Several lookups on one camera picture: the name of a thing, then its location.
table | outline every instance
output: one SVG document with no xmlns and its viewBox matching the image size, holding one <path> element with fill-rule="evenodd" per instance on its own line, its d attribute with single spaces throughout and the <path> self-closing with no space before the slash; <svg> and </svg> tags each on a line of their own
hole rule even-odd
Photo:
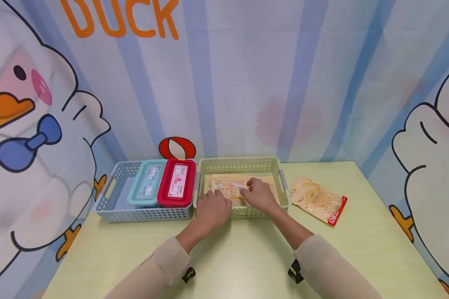
<svg viewBox="0 0 449 299">
<path fill-rule="evenodd" d="M 309 176 L 348 202 L 332 228 L 292 206 L 289 214 L 337 248 L 383 298 L 448 298 L 354 162 L 283 163 L 288 185 Z M 43 299 L 103 298 L 189 221 L 107 223 L 91 213 Z M 191 253 L 197 276 L 164 298 L 319 298 L 288 277 L 292 251 L 268 219 L 232 220 Z"/>
</svg>

blue stripe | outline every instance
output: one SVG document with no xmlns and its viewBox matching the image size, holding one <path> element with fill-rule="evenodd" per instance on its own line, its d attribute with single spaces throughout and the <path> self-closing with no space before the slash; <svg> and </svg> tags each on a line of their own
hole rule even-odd
<svg viewBox="0 0 449 299">
<path fill-rule="evenodd" d="M 68 62 L 73 66 L 76 76 L 78 77 L 79 88 L 83 91 L 93 93 L 90 85 L 83 75 L 82 70 L 79 67 L 79 64 L 73 56 L 70 47 L 68 47 L 67 41 L 64 39 L 60 29 L 58 29 L 57 23 L 55 23 L 45 0 L 20 0 L 20 3 L 22 3 L 23 8 L 27 11 L 30 18 L 33 19 L 33 22 L 36 25 L 35 30 L 39 33 L 44 43 L 54 47 L 57 51 L 63 54 L 63 56 L 65 56 Z M 126 155 L 123 148 L 121 148 L 112 130 L 103 135 L 102 138 L 104 139 L 104 142 L 115 161 L 126 161 Z"/>
<path fill-rule="evenodd" d="M 111 6 L 111 1 L 102 1 L 105 12 L 107 14 L 108 24 L 110 28 L 118 28 L 115 12 Z M 156 154 L 158 154 L 158 146 L 160 142 L 166 138 L 165 129 L 161 122 L 158 106 L 156 105 L 155 95 L 151 88 L 148 72 L 146 71 L 145 60 L 140 51 L 138 37 L 128 32 L 124 37 L 116 38 L 118 49 L 120 49 L 121 57 L 128 72 L 132 87 L 136 98 L 140 105 L 146 126 L 151 136 L 151 140 L 155 145 Z"/>
<path fill-rule="evenodd" d="M 348 122 L 353 112 L 354 101 L 361 84 L 363 83 L 364 75 L 369 67 L 369 64 L 376 51 L 379 40 L 382 37 L 382 30 L 386 26 L 387 20 L 391 15 L 392 7 L 394 7 L 395 0 L 380 0 L 377 4 L 373 19 L 367 30 L 366 38 L 359 53 L 359 58 L 356 62 L 353 75 L 348 85 L 344 103 L 342 105 L 341 113 L 339 114 L 338 123 L 334 129 L 334 134 L 329 141 L 328 148 L 326 148 L 321 162 L 333 161 L 339 154 L 344 141 L 344 134 L 348 127 Z"/>
<path fill-rule="evenodd" d="M 296 53 L 294 54 L 293 73 L 276 149 L 276 156 L 282 162 L 288 161 L 296 137 L 327 8 L 328 0 L 306 0 L 303 6 Z"/>
<path fill-rule="evenodd" d="M 364 176 L 369 177 L 375 169 L 378 162 L 381 160 L 386 150 L 389 148 L 392 142 L 392 138 L 398 130 L 402 129 L 404 126 L 404 121 L 408 114 L 414 107 L 426 100 L 426 97 L 430 94 L 433 88 L 441 81 L 441 78 L 446 75 L 449 70 L 449 32 L 446 35 L 444 41 L 439 46 L 438 51 L 432 58 L 431 62 L 427 66 L 421 80 L 428 82 L 423 91 L 417 92 L 414 88 L 410 97 L 407 99 L 406 103 L 408 105 L 399 111 L 397 117 L 392 122 L 391 126 L 388 128 L 381 141 L 378 142 L 371 154 L 366 158 L 363 164 L 360 166 L 361 171 Z"/>
<path fill-rule="evenodd" d="M 184 0 L 188 50 L 205 157 L 217 157 L 215 104 L 205 0 Z"/>
</svg>

left hand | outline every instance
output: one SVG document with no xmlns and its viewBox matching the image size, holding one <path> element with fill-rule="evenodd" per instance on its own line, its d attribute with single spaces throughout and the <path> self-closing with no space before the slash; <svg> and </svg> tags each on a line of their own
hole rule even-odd
<svg viewBox="0 0 449 299">
<path fill-rule="evenodd" d="M 208 191 L 197 201 L 195 219 L 214 230 L 228 220 L 230 213 L 231 200 L 224 198 L 219 190 L 216 190 L 216 194 Z"/>
</svg>

beige sleeve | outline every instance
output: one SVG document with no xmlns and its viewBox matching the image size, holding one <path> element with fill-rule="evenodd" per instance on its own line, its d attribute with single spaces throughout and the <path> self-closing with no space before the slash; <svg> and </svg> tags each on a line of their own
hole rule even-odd
<svg viewBox="0 0 449 299">
<path fill-rule="evenodd" d="M 323 237 L 306 239 L 294 252 L 301 275 L 323 299 L 381 299 L 382 297 Z"/>
<path fill-rule="evenodd" d="M 155 299 L 181 278 L 190 266 L 190 256 L 174 237 L 121 280 L 105 299 Z"/>
</svg>

red container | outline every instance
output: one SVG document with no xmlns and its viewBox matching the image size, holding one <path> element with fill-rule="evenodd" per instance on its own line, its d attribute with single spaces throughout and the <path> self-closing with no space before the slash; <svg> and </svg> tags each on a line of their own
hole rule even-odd
<svg viewBox="0 0 449 299">
<path fill-rule="evenodd" d="M 193 160 L 168 160 L 158 189 L 158 203 L 167 208 L 189 205 L 193 200 L 195 175 Z"/>
</svg>

